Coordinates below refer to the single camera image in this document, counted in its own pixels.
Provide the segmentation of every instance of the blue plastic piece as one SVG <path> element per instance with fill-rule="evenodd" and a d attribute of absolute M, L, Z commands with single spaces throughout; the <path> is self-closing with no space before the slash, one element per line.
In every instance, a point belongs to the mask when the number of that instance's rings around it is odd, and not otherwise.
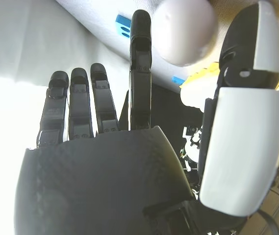
<path fill-rule="evenodd" d="M 115 20 L 115 26 L 118 34 L 130 38 L 130 23 L 131 23 L 130 19 L 118 15 Z"/>
<path fill-rule="evenodd" d="M 174 83 L 176 83 L 176 84 L 179 84 L 179 85 L 182 85 L 182 84 L 185 82 L 185 80 L 173 76 L 173 77 L 172 77 L 172 82 L 174 82 Z"/>

